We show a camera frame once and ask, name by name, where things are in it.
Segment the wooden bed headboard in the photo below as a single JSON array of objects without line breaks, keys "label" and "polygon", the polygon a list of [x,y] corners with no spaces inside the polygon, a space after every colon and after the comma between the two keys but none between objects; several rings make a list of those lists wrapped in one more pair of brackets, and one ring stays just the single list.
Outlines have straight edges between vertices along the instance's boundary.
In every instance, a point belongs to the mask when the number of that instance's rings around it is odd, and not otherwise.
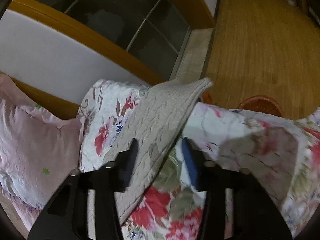
[{"label": "wooden bed headboard", "polygon": [[12,0],[1,16],[1,72],[61,119],[75,117],[100,79],[163,82],[107,38],[35,0]]}]

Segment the white floral quilt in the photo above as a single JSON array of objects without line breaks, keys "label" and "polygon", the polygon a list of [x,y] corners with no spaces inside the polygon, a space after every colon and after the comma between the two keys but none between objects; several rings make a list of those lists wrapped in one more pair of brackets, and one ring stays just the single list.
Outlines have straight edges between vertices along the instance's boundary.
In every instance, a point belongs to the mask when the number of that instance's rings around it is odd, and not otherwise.
[{"label": "white floral quilt", "polygon": [[[145,94],[138,85],[100,80],[85,95],[81,169],[95,170]],[[280,209],[293,236],[319,205],[319,111],[305,119],[226,110],[197,103],[182,136],[229,170],[248,168]],[[125,222],[125,239],[194,239],[204,193],[191,186],[177,142],[142,202]]]}]

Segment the red woven basket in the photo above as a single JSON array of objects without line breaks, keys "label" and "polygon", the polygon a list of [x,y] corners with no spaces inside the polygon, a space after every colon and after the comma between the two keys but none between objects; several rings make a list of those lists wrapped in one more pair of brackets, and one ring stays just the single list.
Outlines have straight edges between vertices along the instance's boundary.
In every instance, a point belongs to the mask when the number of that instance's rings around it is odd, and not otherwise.
[{"label": "red woven basket", "polygon": [[275,115],[281,118],[284,115],[279,103],[272,97],[265,95],[256,95],[245,99],[238,105],[238,109]]}]

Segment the beige cable knit sweater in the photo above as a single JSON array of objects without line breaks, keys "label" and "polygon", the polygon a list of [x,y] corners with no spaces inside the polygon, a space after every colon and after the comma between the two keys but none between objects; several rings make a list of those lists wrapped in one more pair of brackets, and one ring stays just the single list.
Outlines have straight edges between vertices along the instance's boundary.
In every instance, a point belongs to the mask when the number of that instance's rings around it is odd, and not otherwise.
[{"label": "beige cable knit sweater", "polygon": [[171,80],[148,89],[128,117],[103,162],[114,160],[137,139],[138,154],[129,188],[116,194],[121,224],[138,205],[145,189],[159,172],[163,159],[174,144],[199,97],[213,85],[209,78],[182,84]]}]

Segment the pink floral pillow left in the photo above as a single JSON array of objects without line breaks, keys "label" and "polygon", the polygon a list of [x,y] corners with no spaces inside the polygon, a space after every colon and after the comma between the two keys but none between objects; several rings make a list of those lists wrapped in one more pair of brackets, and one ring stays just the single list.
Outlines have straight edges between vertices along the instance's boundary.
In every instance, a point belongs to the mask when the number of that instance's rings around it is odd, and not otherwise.
[{"label": "pink floral pillow left", "polygon": [[1,195],[27,230],[78,167],[82,132],[79,118],[57,118],[1,75]]}]

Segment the dark glass wardrobe door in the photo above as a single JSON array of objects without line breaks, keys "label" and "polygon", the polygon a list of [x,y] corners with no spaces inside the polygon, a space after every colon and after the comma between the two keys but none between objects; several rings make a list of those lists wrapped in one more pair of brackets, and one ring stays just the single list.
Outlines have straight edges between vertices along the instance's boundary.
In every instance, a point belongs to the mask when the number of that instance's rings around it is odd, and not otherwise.
[{"label": "dark glass wardrobe door", "polygon": [[177,68],[190,27],[170,0],[34,0],[92,29],[164,80]]}]

